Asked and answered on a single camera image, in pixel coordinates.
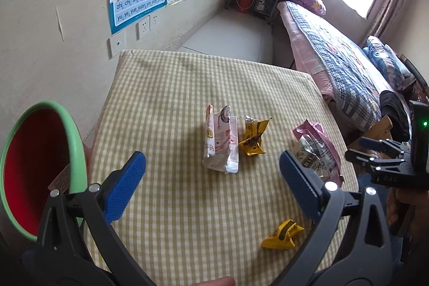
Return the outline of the person's right hand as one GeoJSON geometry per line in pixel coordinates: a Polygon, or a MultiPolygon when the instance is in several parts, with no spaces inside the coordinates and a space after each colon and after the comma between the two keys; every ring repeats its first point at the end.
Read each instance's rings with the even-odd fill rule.
{"type": "Polygon", "coordinates": [[[409,235],[414,242],[428,238],[428,191],[392,188],[387,196],[390,233],[409,235]]]}

